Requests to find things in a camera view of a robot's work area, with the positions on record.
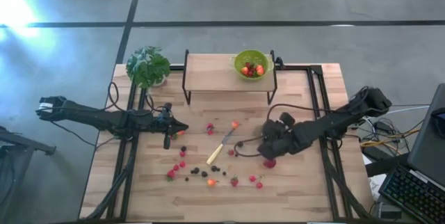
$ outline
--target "keyboard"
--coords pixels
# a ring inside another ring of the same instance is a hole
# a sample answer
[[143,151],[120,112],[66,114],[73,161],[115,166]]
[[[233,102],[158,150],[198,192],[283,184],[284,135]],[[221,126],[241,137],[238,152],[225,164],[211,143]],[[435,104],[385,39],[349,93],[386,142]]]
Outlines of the keyboard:
[[445,192],[402,166],[387,175],[379,192],[423,223],[445,223]]

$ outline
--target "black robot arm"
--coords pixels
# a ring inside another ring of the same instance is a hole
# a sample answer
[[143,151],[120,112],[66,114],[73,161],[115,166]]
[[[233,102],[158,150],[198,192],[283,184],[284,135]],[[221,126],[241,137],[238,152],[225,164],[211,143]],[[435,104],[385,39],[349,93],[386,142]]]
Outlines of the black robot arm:
[[283,113],[280,121],[267,120],[263,125],[264,142],[259,153],[267,158],[296,154],[312,145],[319,137],[340,139],[348,126],[364,116],[377,117],[388,112],[392,103],[378,88],[362,88],[349,103],[317,120],[298,122]]
[[164,133],[164,148],[170,147],[170,137],[188,125],[177,121],[171,112],[172,104],[165,103],[162,110],[105,111],[77,104],[62,96],[42,97],[36,111],[39,119],[50,122],[72,120],[96,127],[100,131],[128,138],[134,131]]

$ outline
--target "green bowl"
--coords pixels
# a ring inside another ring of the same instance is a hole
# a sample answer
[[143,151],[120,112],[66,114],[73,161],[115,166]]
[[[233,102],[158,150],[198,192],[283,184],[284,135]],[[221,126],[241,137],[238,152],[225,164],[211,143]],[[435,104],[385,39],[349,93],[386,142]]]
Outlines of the green bowl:
[[[245,63],[254,63],[255,65],[262,65],[264,69],[264,74],[260,77],[247,77],[241,73],[241,68],[245,67]],[[245,50],[239,53],[237,56],[231,58],[231,64],[234,67],[236,73],[246,81],[259,81],[261,78],[266,76],[272,68],[272,60],[268,60],[267,57],[257,50]]]

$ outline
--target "concrete floor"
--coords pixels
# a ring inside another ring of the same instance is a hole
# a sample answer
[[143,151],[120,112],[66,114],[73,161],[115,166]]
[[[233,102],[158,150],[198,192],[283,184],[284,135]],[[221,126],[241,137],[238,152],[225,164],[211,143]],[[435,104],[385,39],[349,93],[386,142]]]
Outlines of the concrete floor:
[[[0,0],[0,24],[125,22],[131,0]],[[139,0],[135,21],[445,19],[445,0]],[[0,29],[0,125],[57,145],[35,153],[7,223],[77,218],[92,148],[34,110],[42,96],[64,95],[102,107],[124,29]],[[274,49],[287,63],[340,63],[348,94],[376,86],[394,104],[429,104],[445,82],[444,26],[249,27],[131,30],[124,62],[143,45],[162,47],[172,63],[196,53]],[[394,113],[400,130],[426,110]],[[92,127],[62,122],[94,143]]]

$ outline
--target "green plant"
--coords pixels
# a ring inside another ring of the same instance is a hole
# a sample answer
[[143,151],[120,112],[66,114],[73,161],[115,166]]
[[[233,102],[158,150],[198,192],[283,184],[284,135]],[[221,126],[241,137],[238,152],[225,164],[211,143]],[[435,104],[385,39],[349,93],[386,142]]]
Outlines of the green plant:
[[127,62],[127,74],[140,88],[150,88],[170,75],[170,61],[160,54],[159,47],[142,47]]

